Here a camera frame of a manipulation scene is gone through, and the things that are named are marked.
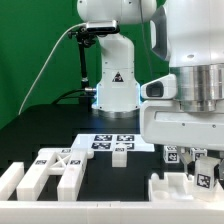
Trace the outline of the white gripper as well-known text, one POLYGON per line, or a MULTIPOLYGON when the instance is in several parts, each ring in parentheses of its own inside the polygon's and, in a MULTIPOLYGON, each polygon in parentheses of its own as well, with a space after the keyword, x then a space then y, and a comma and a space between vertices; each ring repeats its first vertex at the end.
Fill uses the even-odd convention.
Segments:
POLYGON ((188 148, 219 152, 217 178, 224 180, 224 101, 213 112, 186 113, 173 100, 147 100, 140 108, 140 134, 145 142, 180 146, 177 154, 187 175, 194 174, 194 161, 188 148))

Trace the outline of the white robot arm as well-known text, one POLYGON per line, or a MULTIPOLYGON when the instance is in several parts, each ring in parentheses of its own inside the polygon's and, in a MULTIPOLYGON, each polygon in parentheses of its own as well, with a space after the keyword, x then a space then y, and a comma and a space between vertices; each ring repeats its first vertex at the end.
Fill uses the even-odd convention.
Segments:
POLYGON ((224 151, 224 0, 78 0, 77 10, 101 45, 96 113, 138 112, 149 143, 224 151), (144 21, 169 73, 139 85, 133 44, 116 28, 144 21))

